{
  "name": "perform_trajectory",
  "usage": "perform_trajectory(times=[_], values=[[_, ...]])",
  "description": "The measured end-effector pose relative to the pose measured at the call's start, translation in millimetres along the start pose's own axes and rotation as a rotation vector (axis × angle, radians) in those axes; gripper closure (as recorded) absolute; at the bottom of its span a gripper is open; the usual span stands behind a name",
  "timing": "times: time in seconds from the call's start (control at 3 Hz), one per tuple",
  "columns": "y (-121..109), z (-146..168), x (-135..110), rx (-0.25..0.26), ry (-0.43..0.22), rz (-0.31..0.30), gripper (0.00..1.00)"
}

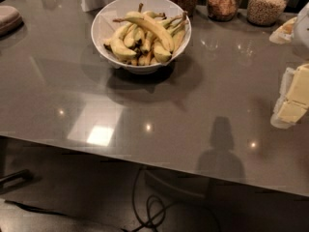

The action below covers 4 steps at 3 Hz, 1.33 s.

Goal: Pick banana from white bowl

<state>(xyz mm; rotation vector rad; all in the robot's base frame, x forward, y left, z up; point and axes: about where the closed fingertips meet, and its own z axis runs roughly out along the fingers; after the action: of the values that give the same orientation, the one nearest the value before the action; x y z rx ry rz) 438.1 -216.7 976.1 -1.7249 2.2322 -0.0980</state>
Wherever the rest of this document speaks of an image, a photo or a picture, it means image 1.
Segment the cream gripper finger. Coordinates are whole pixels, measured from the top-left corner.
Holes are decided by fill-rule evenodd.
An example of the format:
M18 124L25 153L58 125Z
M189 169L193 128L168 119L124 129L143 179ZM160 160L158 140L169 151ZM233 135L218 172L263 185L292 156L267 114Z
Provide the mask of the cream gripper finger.
M294 126L307 112L307 108L293 101L279 100L270 118L270 123L278 129Z

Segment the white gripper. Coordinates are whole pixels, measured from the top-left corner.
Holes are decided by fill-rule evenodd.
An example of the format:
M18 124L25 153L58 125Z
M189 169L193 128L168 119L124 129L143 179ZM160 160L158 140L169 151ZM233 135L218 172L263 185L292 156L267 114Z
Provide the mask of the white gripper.
M309 3L297 16L277 28L269 37L275 44L290 44L295 54L309 54ZM309 105L309 64L287 68L279 94L288 101Z

